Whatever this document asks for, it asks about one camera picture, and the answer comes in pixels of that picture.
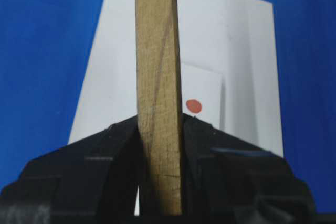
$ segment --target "light wood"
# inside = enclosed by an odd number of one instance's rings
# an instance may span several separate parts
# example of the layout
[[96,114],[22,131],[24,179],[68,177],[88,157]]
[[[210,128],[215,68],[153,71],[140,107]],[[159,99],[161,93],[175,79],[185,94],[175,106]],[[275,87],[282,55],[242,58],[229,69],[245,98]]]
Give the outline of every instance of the light wood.
[[135,0],[138,126],[146,170],[140,213],[179,215],[181,73],[177,0]]

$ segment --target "wooden stick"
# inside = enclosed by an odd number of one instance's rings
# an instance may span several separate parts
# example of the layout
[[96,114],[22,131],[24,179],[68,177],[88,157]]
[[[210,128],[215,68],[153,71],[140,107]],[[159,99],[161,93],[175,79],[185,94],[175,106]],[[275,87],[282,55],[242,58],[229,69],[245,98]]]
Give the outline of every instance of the wooden stick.
[[177,0],[135,0],[138,126],[146,157],[141,214],[179,215],[181,73]]

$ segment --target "blue backdrop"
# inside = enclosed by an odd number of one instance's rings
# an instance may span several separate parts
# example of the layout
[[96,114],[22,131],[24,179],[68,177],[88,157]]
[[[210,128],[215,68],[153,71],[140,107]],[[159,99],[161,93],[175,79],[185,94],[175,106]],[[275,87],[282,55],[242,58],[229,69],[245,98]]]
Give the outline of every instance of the blue backdrop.
[[[285,157],[336,211],[336,1],[274,5]],[[0,188],[67,144],[102,0],[0,0]]]

